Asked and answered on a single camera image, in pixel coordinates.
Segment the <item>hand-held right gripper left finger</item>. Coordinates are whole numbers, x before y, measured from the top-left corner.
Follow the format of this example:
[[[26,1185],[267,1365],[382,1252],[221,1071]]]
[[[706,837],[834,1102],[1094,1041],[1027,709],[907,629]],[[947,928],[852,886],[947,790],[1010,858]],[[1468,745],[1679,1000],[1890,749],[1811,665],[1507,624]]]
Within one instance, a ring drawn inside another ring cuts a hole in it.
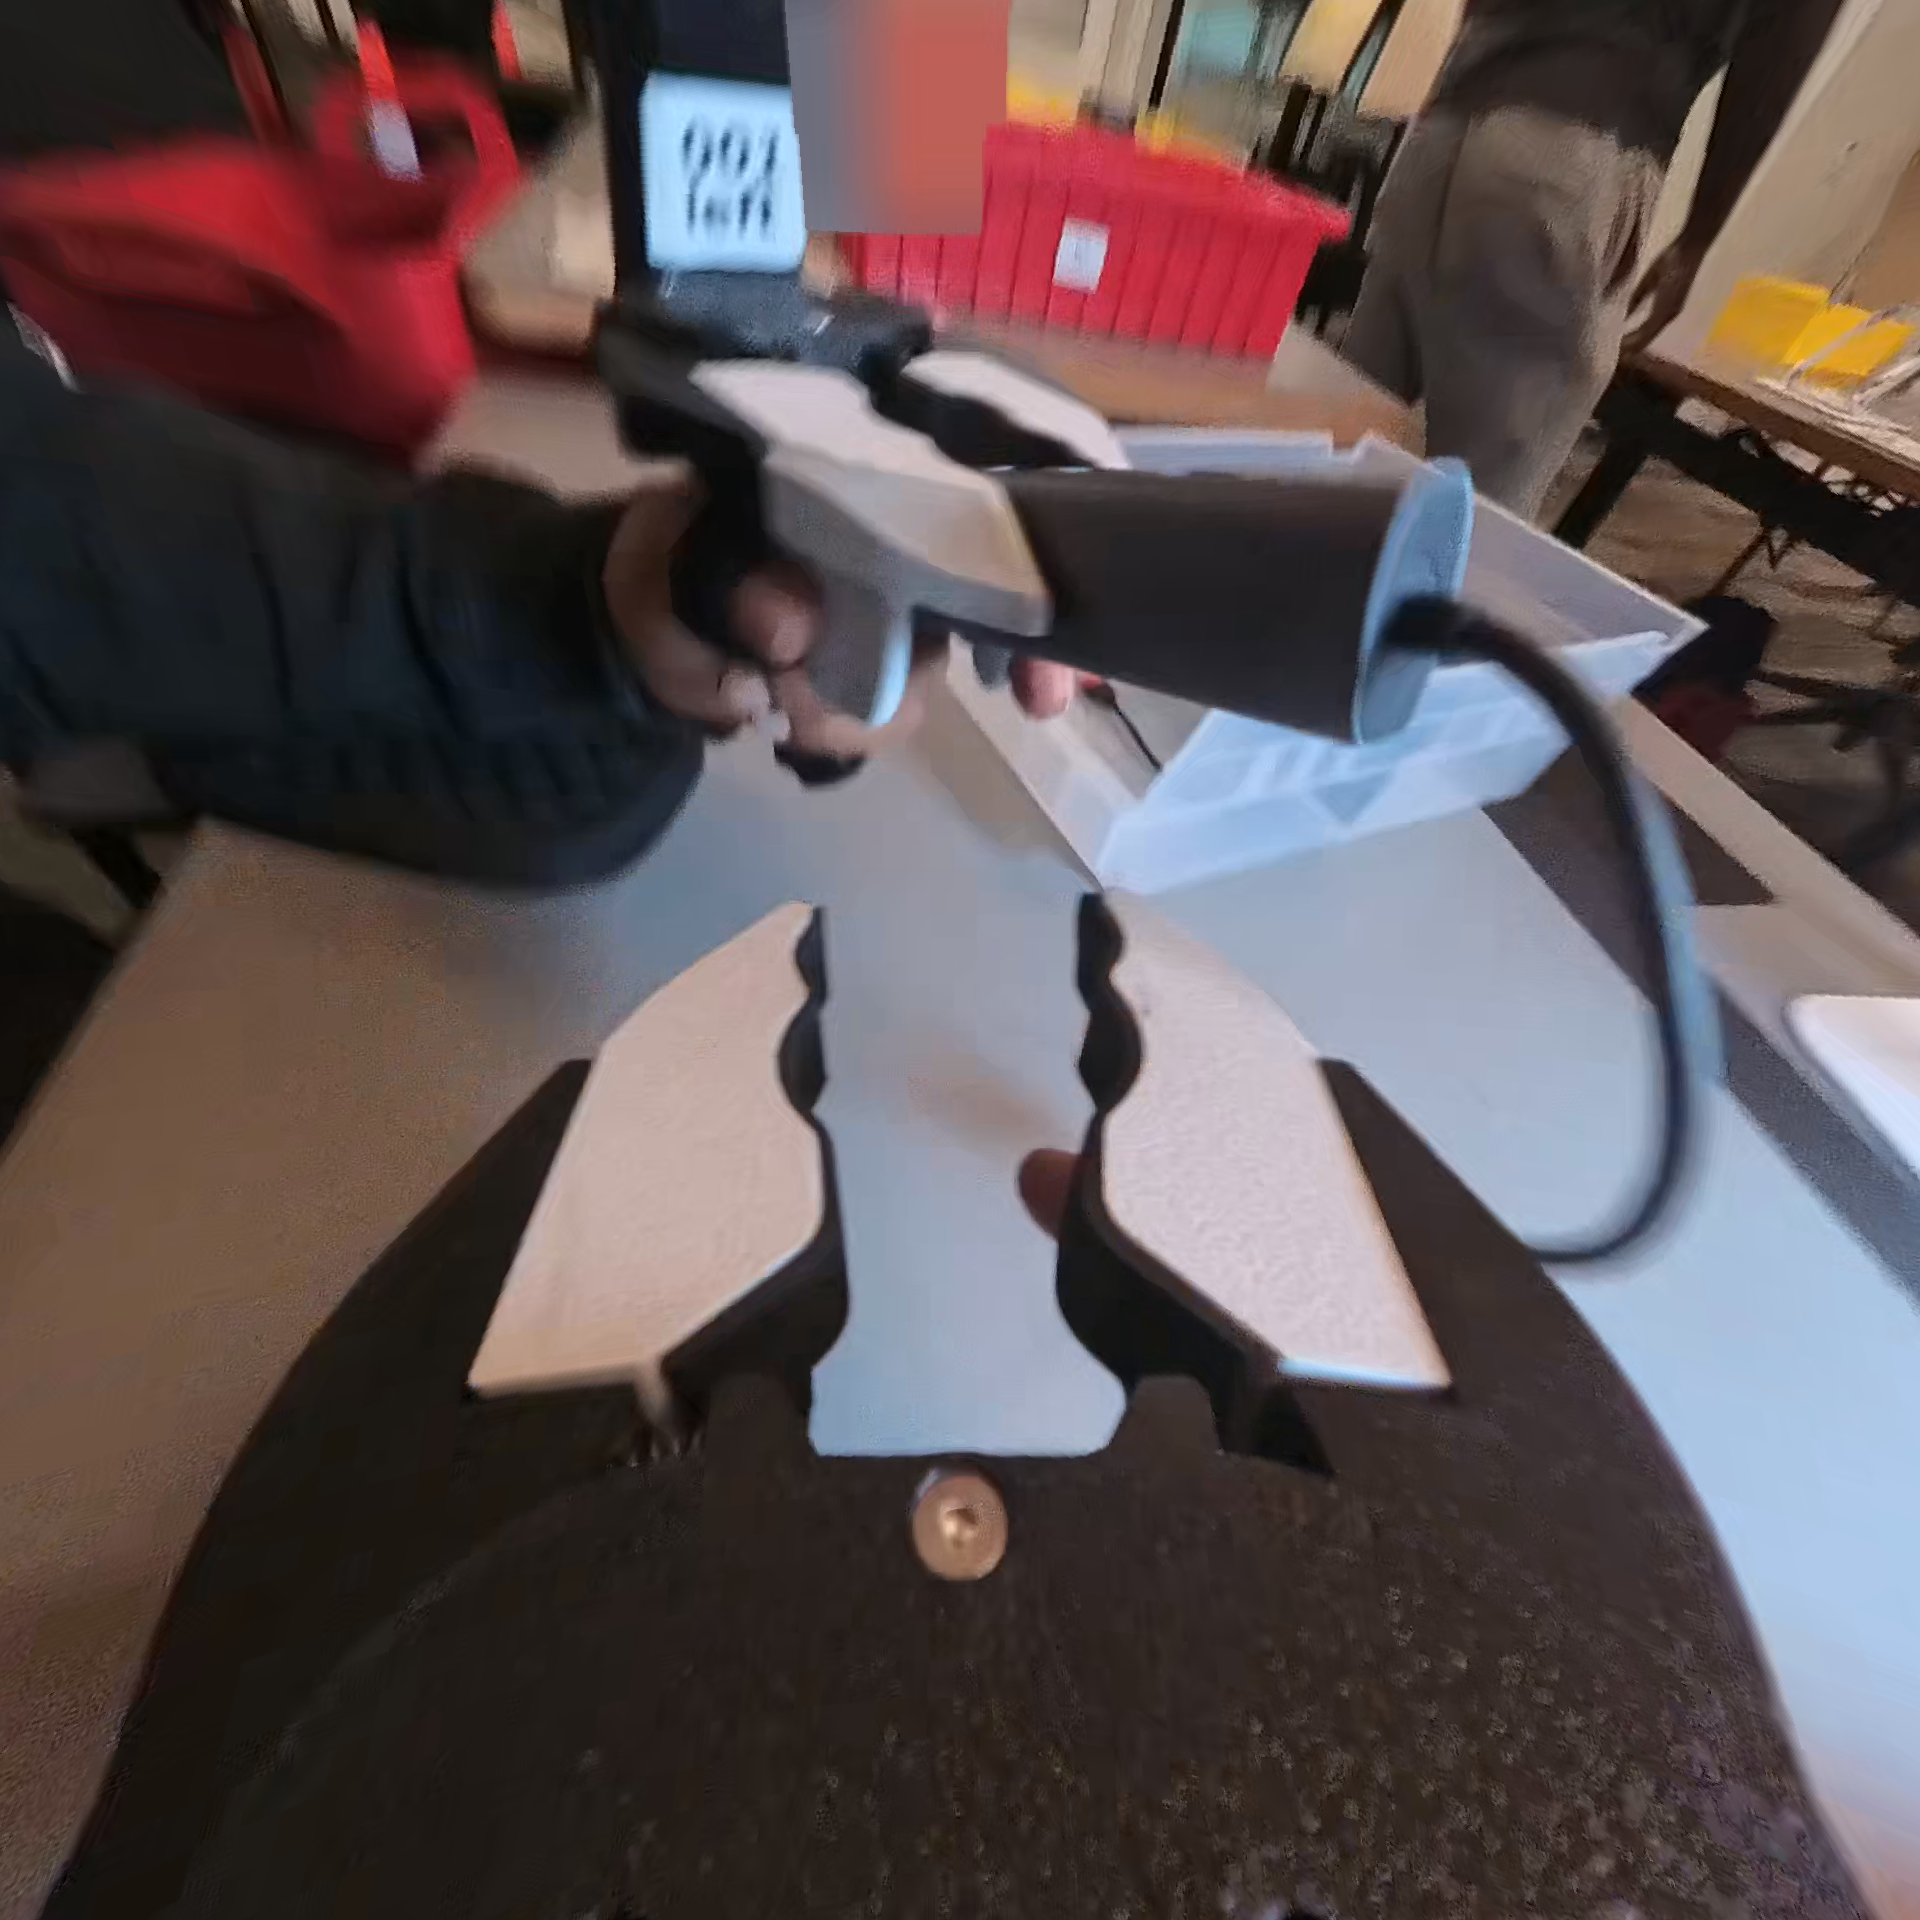
[[[822,924],[782,903],[591,1056],[469,1369],[470,1389],[687,1389],[674,1365],[829,1221],[806,1056]]]

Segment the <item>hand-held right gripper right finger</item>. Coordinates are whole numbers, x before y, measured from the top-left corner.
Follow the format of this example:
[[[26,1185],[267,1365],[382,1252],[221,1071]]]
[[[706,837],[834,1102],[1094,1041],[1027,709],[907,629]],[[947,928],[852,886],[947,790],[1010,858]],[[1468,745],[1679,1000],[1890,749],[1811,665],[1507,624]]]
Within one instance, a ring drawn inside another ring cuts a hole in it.
[[[1074,917],[1090,1100],[1056,1296],[1125,1386],[1440,1397],[1431,1332],[1327,1070],[1272,994],[1143,897]]]

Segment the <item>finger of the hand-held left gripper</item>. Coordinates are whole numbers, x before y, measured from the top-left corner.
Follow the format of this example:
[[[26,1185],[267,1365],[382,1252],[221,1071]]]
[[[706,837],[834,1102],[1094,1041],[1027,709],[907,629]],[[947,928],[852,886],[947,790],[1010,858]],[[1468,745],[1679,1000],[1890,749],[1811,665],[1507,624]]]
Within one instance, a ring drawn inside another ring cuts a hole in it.
[[[1050,630],[1051,592],[1002,482],[884,418],[856,377],[720,359],[691,381],[749,429],[758,524],[822,582],[1003,634]]]
[[[1126,468],[1088,402],[973,348],[878,359],[878,412],[966,468]]]

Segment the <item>black usb hub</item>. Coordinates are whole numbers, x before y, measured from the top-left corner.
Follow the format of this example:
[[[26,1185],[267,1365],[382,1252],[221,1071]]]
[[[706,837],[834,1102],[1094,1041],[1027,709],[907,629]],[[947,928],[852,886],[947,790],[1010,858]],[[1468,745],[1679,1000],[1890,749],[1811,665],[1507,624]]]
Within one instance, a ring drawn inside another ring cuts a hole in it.
[[[1432,673],[1426,617],[1468,576],[1464,470],[1032,468],[1002,477],[1051,617],[1010,637],[1108,682],[1343,746],[1404,730]]]

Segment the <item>person's left forearm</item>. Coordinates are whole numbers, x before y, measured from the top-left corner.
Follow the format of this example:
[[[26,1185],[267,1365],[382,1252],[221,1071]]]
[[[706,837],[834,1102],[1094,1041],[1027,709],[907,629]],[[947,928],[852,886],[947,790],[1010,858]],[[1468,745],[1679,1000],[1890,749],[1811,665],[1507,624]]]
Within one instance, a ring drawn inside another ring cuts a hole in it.
[[[75,384],[4,326],[3,746],[146,764],[171,809],[408,873],[644,857],[703,746],[637,686],[606,498],[415,477]]]

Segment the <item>person's left hand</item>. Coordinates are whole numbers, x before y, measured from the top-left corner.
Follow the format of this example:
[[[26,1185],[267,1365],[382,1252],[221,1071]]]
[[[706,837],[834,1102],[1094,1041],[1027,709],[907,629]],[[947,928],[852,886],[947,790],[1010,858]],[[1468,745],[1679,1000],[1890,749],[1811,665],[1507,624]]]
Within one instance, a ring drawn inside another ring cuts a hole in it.
[[[710,738],[779,728],[794,754],[832,764],[878,751],[892,728],[829,705],[812,681],[824,596],[802,565],[724,558],[717,599],[695,618],[680,615],[676,582],[695,568],[701,517],[695,472],[664,464],[644,472],[608,543],[603,594],[637,682]]]

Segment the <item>red crate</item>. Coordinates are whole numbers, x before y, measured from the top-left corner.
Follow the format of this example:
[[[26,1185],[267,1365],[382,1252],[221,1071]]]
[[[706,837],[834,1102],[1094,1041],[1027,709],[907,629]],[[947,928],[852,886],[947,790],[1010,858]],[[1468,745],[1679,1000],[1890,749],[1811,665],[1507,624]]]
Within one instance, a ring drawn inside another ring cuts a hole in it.
[[[1103,127],[1003,122],[975,233],[846,233],[852,282],[971,316],[1267,360],[1342,206],[1295,182]]]

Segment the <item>clear plastic box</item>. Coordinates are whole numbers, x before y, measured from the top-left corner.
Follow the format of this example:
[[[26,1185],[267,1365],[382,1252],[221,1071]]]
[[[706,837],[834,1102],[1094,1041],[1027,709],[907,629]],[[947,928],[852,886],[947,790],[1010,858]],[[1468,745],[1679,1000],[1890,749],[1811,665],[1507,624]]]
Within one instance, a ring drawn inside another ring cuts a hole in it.
[[[1118,436],[1130,466],[1094,470],[1292,472],[1354,461],[1404,472],[1426,464],[1376,436],[1349,448],[1326,434],[1197,428]],[[1485,496],[1477,496],[1455,610],[1468,624],[1525,637],[1599,704],[1631,694],[1701,630],[1695,617]],[[1134,894],[1510,800],[1566,746],[1547,705],[1454,639],[1431,657],[1408,726],[1363,746],[1125,682],[1108,682],[1116,709],[1079,700],[1037,721],[1007,686],[983,686],[970,654],[952,660],[948,686],[1093,880]]]

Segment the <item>red bag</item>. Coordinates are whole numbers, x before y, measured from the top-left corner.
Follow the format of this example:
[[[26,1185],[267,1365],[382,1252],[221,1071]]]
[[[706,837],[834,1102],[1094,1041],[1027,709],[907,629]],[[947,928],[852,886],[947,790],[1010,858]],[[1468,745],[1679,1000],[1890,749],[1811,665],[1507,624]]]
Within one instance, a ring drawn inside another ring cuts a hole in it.
[[[4,170],[14,303],[87,377],[415,457],[475,377],[464,253],[520,164],[450,58],[320,84],[311,143],[202,134]]]

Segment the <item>white tray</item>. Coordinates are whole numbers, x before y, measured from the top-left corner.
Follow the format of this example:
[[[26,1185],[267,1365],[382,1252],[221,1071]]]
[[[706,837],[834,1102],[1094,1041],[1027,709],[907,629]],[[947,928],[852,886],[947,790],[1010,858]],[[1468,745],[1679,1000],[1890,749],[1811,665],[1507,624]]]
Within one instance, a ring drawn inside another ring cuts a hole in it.
[[[1803,994],[1784,1020],[1842,1109],[1917,1177],[1917,997]]]

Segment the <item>yellow bin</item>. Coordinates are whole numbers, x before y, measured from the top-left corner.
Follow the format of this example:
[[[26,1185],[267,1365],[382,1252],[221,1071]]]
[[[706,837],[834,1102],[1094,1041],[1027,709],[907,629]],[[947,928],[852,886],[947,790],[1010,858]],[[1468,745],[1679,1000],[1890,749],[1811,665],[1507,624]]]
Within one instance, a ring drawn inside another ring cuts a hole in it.
[[[1708,356],[1749,368],[1797,368],[1823,353],[1850,326],[1832,289],[1799,279],[1743,277],[1712,322]]]
[[[1916,353],[1917,303],[1829,302],[1782,349],[1782,380],[1858,391],[1892,377]]]

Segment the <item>wooden table black frame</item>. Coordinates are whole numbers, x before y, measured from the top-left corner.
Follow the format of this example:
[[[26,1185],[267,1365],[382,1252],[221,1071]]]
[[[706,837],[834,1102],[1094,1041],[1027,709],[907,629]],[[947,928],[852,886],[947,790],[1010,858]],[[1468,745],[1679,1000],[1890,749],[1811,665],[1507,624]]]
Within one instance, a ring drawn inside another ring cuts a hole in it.
[[[1845,565],[1903,608],[1917,608],[1916,452],[1868,436],[1757,381],[1695,370],[1658,352],[1630,353],[1592,408],[1599,455],[1552,534],[1586,546],[1645,464]]]

